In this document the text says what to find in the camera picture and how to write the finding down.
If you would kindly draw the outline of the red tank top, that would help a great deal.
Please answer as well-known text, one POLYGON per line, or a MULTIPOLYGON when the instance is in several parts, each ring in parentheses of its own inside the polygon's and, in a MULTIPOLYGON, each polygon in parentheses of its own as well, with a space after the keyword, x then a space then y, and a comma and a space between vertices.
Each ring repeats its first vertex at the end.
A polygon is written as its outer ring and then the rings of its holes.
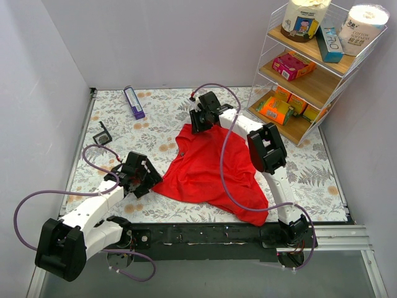
MULTIPOLYGON (((171 162, 163 181, 154 192, 181 202, 203 203, 234 214, 239 220, 261 226, 268 216, 264 212, 246 211, 227 196, 220 176, 220 156, 227 129, 214 126, 193 134, 192 125, 185 124, 176 143, 179 152, 171 162)), ((251 163, 246 141, 232 133, 224 155, 226 185, 240 203, 255 209, 265 209, 269 202, 255 179, 256 169, 251 163)))

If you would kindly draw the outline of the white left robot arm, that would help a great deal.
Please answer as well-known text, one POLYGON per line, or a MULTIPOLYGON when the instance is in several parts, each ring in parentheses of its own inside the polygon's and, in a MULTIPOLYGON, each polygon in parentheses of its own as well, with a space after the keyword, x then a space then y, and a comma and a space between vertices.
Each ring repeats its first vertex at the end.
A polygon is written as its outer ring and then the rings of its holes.
POLYGON ((58 220, 48 219, 43 224, 35 265, 74 281, 86 261, 102 250, 125 256, 136 248, 148 248, 151 232, 106 213, 129 194, 137 198, 148 194, 162 180, 147 156, 131 151, 125 162, 104 176, 91 197, 58 220))

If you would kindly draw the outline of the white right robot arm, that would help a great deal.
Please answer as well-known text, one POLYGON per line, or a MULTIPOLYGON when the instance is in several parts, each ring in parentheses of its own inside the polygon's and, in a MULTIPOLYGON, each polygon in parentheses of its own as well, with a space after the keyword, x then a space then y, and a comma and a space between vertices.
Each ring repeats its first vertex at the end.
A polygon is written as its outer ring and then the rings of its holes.
POLYGON ((301 244, 309 230, 308 214, 297 205, 287 178, 287 151, 275 124, 262 124, 240 113, 241 104, 235 109, 229 104, 220 104, 215 93, 210 91, 194 98, 190 95, 194 108, 190 110, 192 132, 200 133, 215 125, 227 129, 220 156, 220 176, 227 196, 238 207, 251 212, 277 210, 281 241, 290 247, 301 244), (224 155, 232 133, 242 137, 249 150, 254 168, 267 181, 275 205, 265 209, 255 209, 238 202, 230 193, 225 181, 224 155))

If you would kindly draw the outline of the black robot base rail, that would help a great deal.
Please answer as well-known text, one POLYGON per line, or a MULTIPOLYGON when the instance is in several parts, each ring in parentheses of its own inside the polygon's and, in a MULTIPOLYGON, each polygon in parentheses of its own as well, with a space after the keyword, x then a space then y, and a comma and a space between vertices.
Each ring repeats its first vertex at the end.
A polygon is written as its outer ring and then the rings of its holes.
POLYGON ((316 245, 309 230, 288 243, 277 223, 133 223, 132 248, 155 261, 258 260, 278 262, 277 252, 301 253, 316 245))

